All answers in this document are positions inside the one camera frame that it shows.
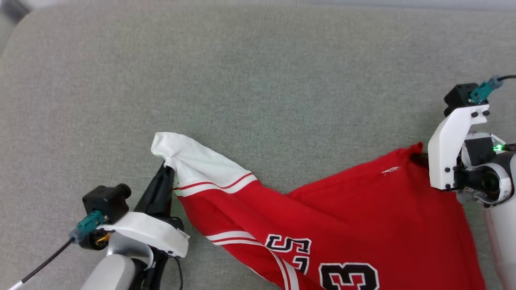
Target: basketball jersey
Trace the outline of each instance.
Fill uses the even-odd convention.
[[[287,195],[184,135],[156,133],[152,152],[197,230],[284,290],[485,289],[462,206],[410,160],[422,147]]]

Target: gray couch cushion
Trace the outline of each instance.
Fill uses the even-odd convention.
[[[162,162],[157,131],[282,192],[427,141],[455,84],[516,71],[515,16],[160,2],[30,14],[0,63],[0,288],[64,243],[97,185],[128,184],[134,207]],[[495,93],[484,126],[507,140],[515,90]],[[480,211],[466,211],[488,289],[500,289]],[[186,231],[185,289],[276,288]],[[80,288],[103,255],[71,247],[28,288]],[[169,263],[163,289],[178,285]]]

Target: white stripe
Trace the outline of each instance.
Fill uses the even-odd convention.
[[[251,234],[244,231],[231,231],[231,232],[224,232],[212,236],[206,236],[209,240],[219,240],[219,239],[226,239],[226,238],[251,238],[255,239]]]
[[[278,266],[280,266],[280,270],[281,270],[281,275],[283,275],[283,281],[285,282],[285,290],[288,290],[288,278],[287,278],[287,275],[285,274],[285,269],[283,268],[283,263],[281,263],[280,258],[276,254],[274,254],[270,250],[269,250],[269,252],[272,254],[272,256],[274,256],[274,259],[276,259],[276,262],[278,262]]]
[[[257,241],[251,241],[251,240],[245,240],[245,239],[229,239],[229,240],[223,240],[223,241],[215,241],[215,242],[213,242],[213,244],[217,245],[217,246],[230,245],[230,244],[247,244],[247,245],[263,246],[262,244],[258,243]]]
[[[262,246],[261,243],[258,241],[252,241],[252,240],[245,240],[245,239],[238,239],[238,238],[252,238],[255,239],[251,234],[244,231],[230,231],[230,232],[224,232],[216,235],[206,236],[208,240],[211,240],[214,245],[221,246],[221,245],[231,245],[231,244],[246,244],[246,245],[257,245]],[[234,238],[229,240],[223,240],[223,241],[217,241],[220,239],[226,239],[226,238]],[[283,276],[283,281],[285,283],[285,290],[289,290],[288,284],[290,281],[290,290],[299,290],[299,281],[297,279],[297,274],[295,268],[290,265],[289,263],[285,262],[284,260],[281,260],[275,253],[269,250],[269,252],[272,254],[274,259],[276,259],[276,262],[278,263],[278,266],[280,267],[281,275]]]
[[[227,194],[234,194],[234,193],[242,190],[242,188],[246,187],[249,183],[256,181],[256,180],[258,180],[256,178],[256,176],[251,174],[228,188],[220,188],[215,184],[207,183],[207,184],[200,184],[200,185],[192,186],[192,187],[186,188],[186,189],[180,189],[180,191],[181,191],[182,196],[184,196],[184,197],[188,197],[188,196],[194,195],[198,192],[205,191],[208,189],[218,189],[218,190],[224,191]]]
[[[285,260],[283,260],[283,262],[285,263],[285,268],[287,268],[288,279],[291,282],[291,290],[299,290],[299,281],[297,281],[296,270],[291,264],[285,262]]]

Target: robotic arm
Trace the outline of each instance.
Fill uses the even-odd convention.
[[[107,246],[107,256],[81,290],[159,290],[169,258],[177,261],[182,281],[179,258],[187,253],[189,236],[181,219],[170,216],[173,178],[174,170],[161,165],[134,212],[110,188],[99,186],[83,197],[88,214],[97,210],[121,217],[99,225],[79,243],[91,250]]]
[[[516,289],[516,146],[470,128],[487,122],[489,93],[512,77],[453,88],[444,98],[446,119],[428,144],[430,185],[483,206],[496,273],[507,290]]]

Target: white cable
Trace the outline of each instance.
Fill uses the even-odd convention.
[[[16,289],[20,288],[22,285],[23,285],[23,282],[19,281],[13,287],[9,288],[9,290],[16,290]]]

